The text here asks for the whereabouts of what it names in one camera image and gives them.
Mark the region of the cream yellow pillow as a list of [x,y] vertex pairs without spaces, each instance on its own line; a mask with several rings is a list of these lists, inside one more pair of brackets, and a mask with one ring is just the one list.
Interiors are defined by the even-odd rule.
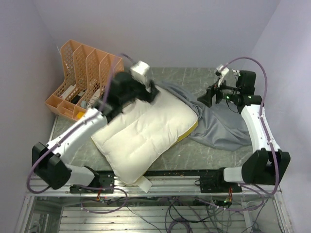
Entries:
[[178,97],[159,87],[152,103],[136,100],[91,138],[124,184],[148,192],[144,173],[171,146],[198,126],[197,114]]

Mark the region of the grey pillowcase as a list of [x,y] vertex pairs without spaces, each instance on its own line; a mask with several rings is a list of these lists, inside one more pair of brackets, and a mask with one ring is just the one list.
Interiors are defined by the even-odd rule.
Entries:
[[242,116],[229,110],[223,102],[208,108],[181,86],[167,81],[156,83],[191,108],[198,116],[198,126],[189,138],[202,145],[220,150],[235,151],[251,145],[251,138]]

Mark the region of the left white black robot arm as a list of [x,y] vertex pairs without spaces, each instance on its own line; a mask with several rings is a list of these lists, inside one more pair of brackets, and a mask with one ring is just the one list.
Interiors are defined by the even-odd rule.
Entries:
[[76,185],[89,193],[103,189],[97,171],[87,166],[72,166],[69,157],[88,138],[123,113],[127,104],[135,100],[152,103],[158,93],[154,81],[142,83],[129,72],[117,72],[108,79],[103,97],[97,99],[78,121],[47,144],[38,142],[33,146],[29,174],[36,174],[48,185],[45,191],[57,190],[66,184]]

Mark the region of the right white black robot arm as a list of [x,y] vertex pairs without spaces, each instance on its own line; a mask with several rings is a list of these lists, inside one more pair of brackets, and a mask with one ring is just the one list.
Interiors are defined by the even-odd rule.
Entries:
[[214,180],[215,188],[225,192],[231,183],[278,186],[291,160],[273,138],[265,117],[262,97],[255,95],[256,74],[247,70],[235,70],[236,84],[228,86],[224,80],[228,68],[218,67],[218,80],[207,88],[198,101],[211,107],[222,100],[233,103],[246,123],[253,154],[240,167],[223,168],[223,175]]

